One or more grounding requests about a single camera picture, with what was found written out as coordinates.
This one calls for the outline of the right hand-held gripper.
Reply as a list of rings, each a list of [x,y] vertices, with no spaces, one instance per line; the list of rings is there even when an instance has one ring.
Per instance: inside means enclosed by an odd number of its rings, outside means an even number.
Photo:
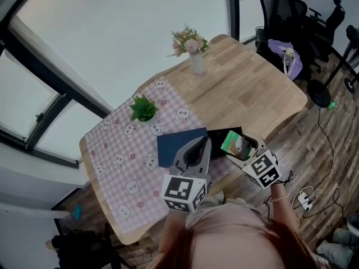
[[[248,158],[240,160],[232,155],[226,155],[230,160],[260,188],[266,189],[274,184],[282,174],[279,171],[276,157],[266,149],[264,139],[253,133],[241,133],[241,136],[251,145]]]

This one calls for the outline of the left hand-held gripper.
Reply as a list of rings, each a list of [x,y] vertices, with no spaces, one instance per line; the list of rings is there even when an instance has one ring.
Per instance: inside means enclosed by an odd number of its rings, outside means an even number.
[[[194,214],[199,208],[211,182],[207,175],[211,150],[211,139],[201,136],[177,151],[174,166],[164,176],[160,194],[169,209]]]

